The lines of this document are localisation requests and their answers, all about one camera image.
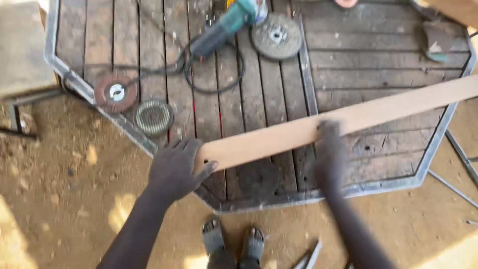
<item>cutting disc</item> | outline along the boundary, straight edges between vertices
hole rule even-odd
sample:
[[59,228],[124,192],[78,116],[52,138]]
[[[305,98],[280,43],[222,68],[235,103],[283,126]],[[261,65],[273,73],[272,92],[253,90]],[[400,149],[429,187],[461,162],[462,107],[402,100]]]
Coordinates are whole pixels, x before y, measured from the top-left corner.
[[163,100],[150,100],[138,106],[134,121],[146,135],[160,135],[173,124],[173,110]]
[[274,195],[281,174],[269,160],[258,160],[239,167],[239,188],[245,197]]
[[95,102],[109,113],[121,113],[133,106],[138,97],[138,85],[131,78],[113,73],[104,76],[95,87]]
[[250,38],[259,54],[272,60],[297,55],[303,42],[299,25],[282,14],[269,14],[263,23],[254,25]]

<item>foot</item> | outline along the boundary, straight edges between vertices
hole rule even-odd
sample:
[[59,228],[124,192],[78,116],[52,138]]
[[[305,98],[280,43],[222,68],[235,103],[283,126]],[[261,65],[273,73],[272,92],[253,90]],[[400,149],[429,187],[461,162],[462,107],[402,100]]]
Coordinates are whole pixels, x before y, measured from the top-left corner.
[[260,262],[264,252],[264,233],[256,226],[251,227],[244,239],[244,247],[242,248],[242,260],[253,259]]
[[206,253],[211,255],[218,249],[224,249],[224,239],[222,237],[221,223],[217,216],[211,217],[202,228],[203,243]]

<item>hand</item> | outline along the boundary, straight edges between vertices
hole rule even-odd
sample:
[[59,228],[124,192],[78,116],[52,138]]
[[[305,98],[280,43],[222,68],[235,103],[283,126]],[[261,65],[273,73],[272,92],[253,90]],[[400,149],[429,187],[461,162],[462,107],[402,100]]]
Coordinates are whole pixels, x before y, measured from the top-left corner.
[[217,162],[212,161],[193,175],[196,153],[202,144],[199,139],[187,138],[160,150],[152,162],[147,188],[171,203],[197,189],[217,167]]
[[340,137],[340,124],[323,121],[318,129],[322,137],[316,148],[315,180],[325,196],[340,195],[340,182],[346,162],[345,147]]

